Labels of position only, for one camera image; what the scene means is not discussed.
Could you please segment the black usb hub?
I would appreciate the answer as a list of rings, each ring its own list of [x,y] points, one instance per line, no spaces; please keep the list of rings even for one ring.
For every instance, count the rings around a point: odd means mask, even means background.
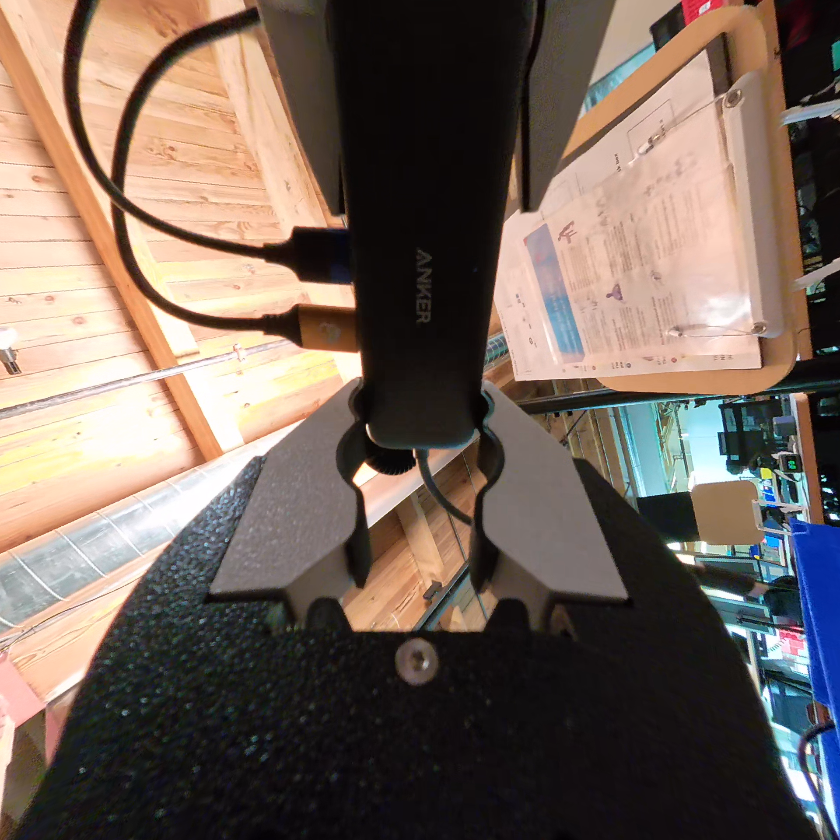
[[[536,2],[328,2],[362,362],[385,448],[468,441]]]

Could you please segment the black cable orange plug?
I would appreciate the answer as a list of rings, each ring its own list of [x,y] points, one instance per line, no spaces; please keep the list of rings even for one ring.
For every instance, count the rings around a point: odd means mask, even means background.
[[[122,263],[139,293],[166,315],[206,329],[274,335],[306,350],[354,352],[357,350],[356,317],[352,308],[299,303],[282,313],[258,318],[218,317],[191,311],[164,297],[142,272],[134,256],[124,220],[114,220],[113,232]]]

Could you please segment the metal conduit pipe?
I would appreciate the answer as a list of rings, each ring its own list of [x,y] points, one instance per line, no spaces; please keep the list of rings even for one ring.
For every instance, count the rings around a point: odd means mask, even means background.
[[[116,380],[107,381],[94,385],[87,385],[73,391],[63,392],[55,395],[45,396],[37,400],[19,403],[11,406],[3,406],[1,409],[1,420],[25,416],[31,413],[49,410],[87,399],[89,397],[106,395],[119,392],[136,385],[150,384],[154,382],[167,381],[180,375],[201,371],[203,369],[227,362],[244,363],[250,357],[257,354],[274,350],[298,349],[298,346],[287,339],[279,339],[267,343],[258,344],[250,348],[243,348],[239,344],[232,346],[232,349],[225,353],[219,353],[206,358],[189,361],[164,369],[148,371],[121,377]]]

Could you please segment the black cable blue plug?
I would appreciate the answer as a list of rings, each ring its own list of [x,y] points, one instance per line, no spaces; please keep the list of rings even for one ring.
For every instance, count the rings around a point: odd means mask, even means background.
[[[174,226],[142,209],[123,191],[134,132],[154,88],[169,69],[188,53],[261,25],[258,9],[248,7],[195,28],[172,41],[152,60],[134,84],[123,107],[115,134],[111,173],[107,174],[92,149],[82,116],[80,95],[81,58],[98,5],[96,1],[75,3],[66,34],[62,90],[73,138],[94,181],[110,201],[113,219],[124,220],[126,216],[131,216],[147,227],[190,245],[285,266],[303,281],[349,285],[352,281],[350,233],[344,228],[294,227],[286,241],[262,246],[245,245]]]

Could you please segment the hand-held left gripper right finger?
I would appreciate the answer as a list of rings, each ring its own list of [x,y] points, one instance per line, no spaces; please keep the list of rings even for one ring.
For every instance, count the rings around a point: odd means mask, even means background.
[[[558,604],[626,606],[631,598],[574,459],[491,383],[477,464],[469,578],[497,605],[511,602],[533,631]]]

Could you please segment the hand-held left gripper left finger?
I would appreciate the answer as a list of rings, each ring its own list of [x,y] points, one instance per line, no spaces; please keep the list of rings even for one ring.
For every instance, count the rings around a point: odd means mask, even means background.
[[[364,588],[372,551],[354,484],[366,458],[361,390],[358,377],[266,453],[211,602],[279,601],[301,621],[318,599]]]

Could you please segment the silver air duct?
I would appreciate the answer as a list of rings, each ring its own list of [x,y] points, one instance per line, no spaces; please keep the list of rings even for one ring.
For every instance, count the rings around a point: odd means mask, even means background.
[[[299,424],[2,552],[2,634],[172,541],[251,459],[266,454]]]

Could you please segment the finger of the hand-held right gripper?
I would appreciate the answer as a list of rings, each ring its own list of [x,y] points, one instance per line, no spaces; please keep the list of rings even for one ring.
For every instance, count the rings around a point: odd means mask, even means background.
[[[340,121],[327,3],[256,5],[302,152],[331,215],[342,215]]]
[[[518,196],[536,212],[579,118],[614,1],[537,1],[518,114]]]

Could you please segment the blue plastic bin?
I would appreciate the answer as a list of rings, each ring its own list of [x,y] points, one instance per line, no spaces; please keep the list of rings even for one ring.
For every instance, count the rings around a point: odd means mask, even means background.
[[[791,523],[815,698],[839,720],[839,529]]]

